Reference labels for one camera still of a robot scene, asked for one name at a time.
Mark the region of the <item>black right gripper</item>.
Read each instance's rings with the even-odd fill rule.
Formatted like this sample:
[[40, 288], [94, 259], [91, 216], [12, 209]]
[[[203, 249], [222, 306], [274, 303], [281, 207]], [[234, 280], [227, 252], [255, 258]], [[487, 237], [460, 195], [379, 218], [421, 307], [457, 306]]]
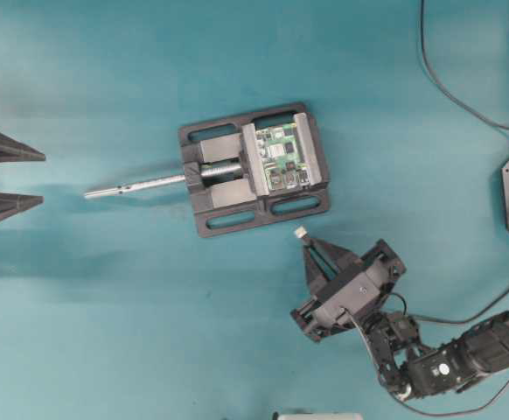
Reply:
[[314, 342], [353, 329], [380, 310], [406, 266], [382, 239], [364, 255], [318, 238], [303, 238], [307, 301], [290, 312]]

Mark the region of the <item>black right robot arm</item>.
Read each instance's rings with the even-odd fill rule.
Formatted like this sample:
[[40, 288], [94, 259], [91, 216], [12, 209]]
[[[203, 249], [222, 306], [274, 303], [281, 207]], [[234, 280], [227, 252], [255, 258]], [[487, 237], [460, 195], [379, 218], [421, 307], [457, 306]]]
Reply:
[[418, 317], [383, 309], [406, 272], [385, 241], [356, 255], [306, 233], [300, 239], [310, 298], [291, 317], [314, 342], [358, 330], [380, 384], [398, 399], [463, 392], [509, 368], [509, 311], [476, 324], [447, 344], [427, 346], [420, 337]]

